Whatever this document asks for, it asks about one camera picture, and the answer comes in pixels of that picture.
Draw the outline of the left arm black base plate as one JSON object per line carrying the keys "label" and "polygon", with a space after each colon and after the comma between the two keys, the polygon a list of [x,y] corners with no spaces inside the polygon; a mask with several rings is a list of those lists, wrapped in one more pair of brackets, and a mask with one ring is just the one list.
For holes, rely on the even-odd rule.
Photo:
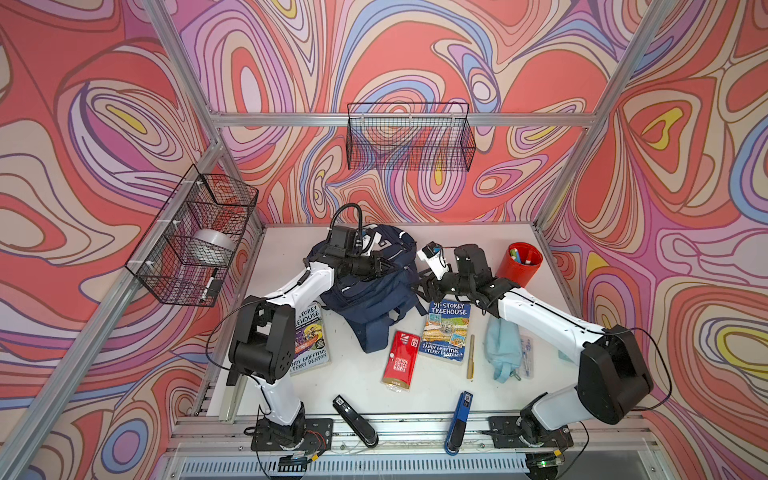
{"label": "left arm black base plate", "polygon": [[253,451],[312,453],[327,450],[332,446],[333,427],[331,418],[298,418],[290,426],[260,419],[254,426],[246,427],[243,433],[251,438]]}

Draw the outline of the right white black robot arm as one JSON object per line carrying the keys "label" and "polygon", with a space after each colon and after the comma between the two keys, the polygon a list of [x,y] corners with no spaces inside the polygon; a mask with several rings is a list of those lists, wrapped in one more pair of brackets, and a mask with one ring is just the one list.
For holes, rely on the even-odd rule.
{"label": "right white black robot arm", "polygon": [[538,299],[517,283],[493,275],[476,244],[454,250],[450,267],[441,245],[430,242],[417,252],[427,270],[416,292],[428,302],[445,297],[465,302],[492,316],[517,324],[565,354],[578,368],[574,384],[545,392],[519,414],[517,431],[529,445],[574,422],[596,419],[615,425],[654,388],[648,365],[631,330],[599,327]]}

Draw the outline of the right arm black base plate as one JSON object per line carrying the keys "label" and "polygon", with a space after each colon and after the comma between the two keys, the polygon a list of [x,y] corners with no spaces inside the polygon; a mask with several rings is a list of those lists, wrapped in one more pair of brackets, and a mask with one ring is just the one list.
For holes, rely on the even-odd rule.
{"label": "right arm black base plate", "polygon": [[533,417],[491,416],[483,434],[491,437],[495,448],[533,448],[567,450],[574,445],[566,427],[546,430]]}

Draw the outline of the navy blue student backpack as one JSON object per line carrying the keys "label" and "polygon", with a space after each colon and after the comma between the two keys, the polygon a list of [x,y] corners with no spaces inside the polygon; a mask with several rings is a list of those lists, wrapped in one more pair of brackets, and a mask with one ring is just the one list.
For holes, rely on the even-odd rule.
{"label": "navy blue student backpack", "polygon": [[[320,294],[320,300],[325,308],[345,319],[362,350],[373,353],[387,347],[390,327],[409,311],[415,309],[421,315],[426,313],[415,293],[415,284],[419,280],[415,264],[417,242],[408,232],[391,225],[369,224],[351,228],[361,231],[361,245],[365,233],[381,235],[371,253],[381,255],[390,266],[390,273],[372,281],[352,277],[334,279],[331,287]],[[310,251],[310,261],[314,262],[314,253],[321,242]]]}

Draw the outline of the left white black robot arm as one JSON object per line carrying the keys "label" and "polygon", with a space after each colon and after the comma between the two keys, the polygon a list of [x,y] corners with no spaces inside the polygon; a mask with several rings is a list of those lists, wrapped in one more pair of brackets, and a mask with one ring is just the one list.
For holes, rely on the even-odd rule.
{"label": "left white black robot arm", "polygon": [[373,227],[334,226],[319,249],[305,257],[301,273],[265,297],[243,300],[229,344],[225,385],[233,389],[242,380],[254,381],[271,424],[294,426],[303,414],[303,403],[287,378],[299,314],[342,279],[374,280],[393,272],[378,247],[381,241]]}

